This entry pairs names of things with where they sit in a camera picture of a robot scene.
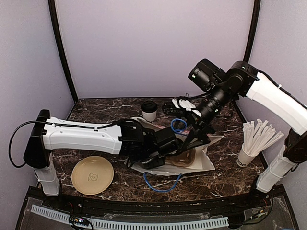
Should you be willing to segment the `brown cardboard cup carrier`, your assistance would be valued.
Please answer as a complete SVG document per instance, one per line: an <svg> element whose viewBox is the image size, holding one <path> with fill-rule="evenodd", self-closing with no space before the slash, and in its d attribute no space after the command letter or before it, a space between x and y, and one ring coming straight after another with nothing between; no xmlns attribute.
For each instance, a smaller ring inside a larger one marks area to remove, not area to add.
<svg viewBox="0 0 307 230"><path fill-rule="evenodd" d="M177 167L189 167L195 160L195 152L195 149L190 149L178 156L166 157L165 162Z"/></svg>

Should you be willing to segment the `white paper cup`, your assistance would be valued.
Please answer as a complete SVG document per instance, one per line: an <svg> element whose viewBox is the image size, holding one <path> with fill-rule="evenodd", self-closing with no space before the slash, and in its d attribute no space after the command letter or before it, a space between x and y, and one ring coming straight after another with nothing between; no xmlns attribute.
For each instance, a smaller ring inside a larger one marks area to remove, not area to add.
<svg viewBox="0 0 307 230"><path fill-rule="evenodd" d="M156 120L156 114L157 114L157 111L154 111L154 112L145 112L145 111L142 111L142 116L143 116L143 118L147 121L147 122L149 122L149 123L151 123L151 124L153 124L154 122L155 122L155 120Z"/></svg>

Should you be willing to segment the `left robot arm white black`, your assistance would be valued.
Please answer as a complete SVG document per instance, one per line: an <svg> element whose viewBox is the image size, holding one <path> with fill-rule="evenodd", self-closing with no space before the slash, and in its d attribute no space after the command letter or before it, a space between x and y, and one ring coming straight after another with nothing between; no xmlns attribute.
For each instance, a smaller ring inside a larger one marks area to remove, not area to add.
<svg viewBox="0 0 307 230"><path fill-rule="evenodd" d="M36 120L16 128L33 124L23 164L32 167L41 183L43 192L57 209L63 209L68 199L60 192L60 181L52 160L52 150L76 149L105 152L126 156L127 168L140 163L146 169L164 165L165 157L179 150L180 141L171 128L155 131L145 128L139 121L124 118L110 124L80 123L50 116L43 109Z"/></svg>

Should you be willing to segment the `black plastic cup lid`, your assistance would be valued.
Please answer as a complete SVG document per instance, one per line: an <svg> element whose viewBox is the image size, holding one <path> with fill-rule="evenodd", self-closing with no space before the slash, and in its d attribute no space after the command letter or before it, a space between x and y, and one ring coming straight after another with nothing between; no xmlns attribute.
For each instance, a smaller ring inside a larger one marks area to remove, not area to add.
<svg viewBox="0 0 307 230"><path fill-rule="evenodd" d="M154 113L157 109L158 105L154 101L145 101L141 104L141 110L145 113Z"/></svg>

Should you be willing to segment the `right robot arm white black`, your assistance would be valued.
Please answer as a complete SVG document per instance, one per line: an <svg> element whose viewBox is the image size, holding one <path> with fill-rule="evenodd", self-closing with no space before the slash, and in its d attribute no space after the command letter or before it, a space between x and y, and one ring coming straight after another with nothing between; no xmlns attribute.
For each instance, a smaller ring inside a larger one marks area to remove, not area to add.
<svg viewBox="0 0 307 230"><path fill-rule="evenodd" d="M307 160L307 108L265 72L244 61L235 62L224 72L211 61L197 63L188 78L205 93L205 99L194 106L188 98L173 99L173 105L183 111L192 130L180 151L189 149L194 140L206 140L212 133L211 121L232 99L242 96L263 105L290 126L280 153L257 178L252 192L245 196L245 204L255 208L263 201L263 194L283 178L294 166Z"/></svg>

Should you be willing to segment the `blue checkered paper bag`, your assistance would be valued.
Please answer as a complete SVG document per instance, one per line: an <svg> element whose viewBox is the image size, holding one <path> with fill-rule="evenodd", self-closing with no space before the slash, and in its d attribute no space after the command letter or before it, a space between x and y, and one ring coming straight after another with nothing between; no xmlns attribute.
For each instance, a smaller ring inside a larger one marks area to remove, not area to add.
<svg viewBox="0 0 307 230"><path fill-rule="evenodd" d="M207 155L209 146L219 142L223 136L209 135L209 143L204 144L181 153L178 156L166 157L165 165L153 169L145 169L140 163L132 166L143 174L143 178L148 187L156 192L169 192L175 188L180 178L189 173L200 173L215 170L215 167ZM177 176L177 179L172 187L169 189L158 190L152 187L148 180L148 175L155 176Z"/></svg>

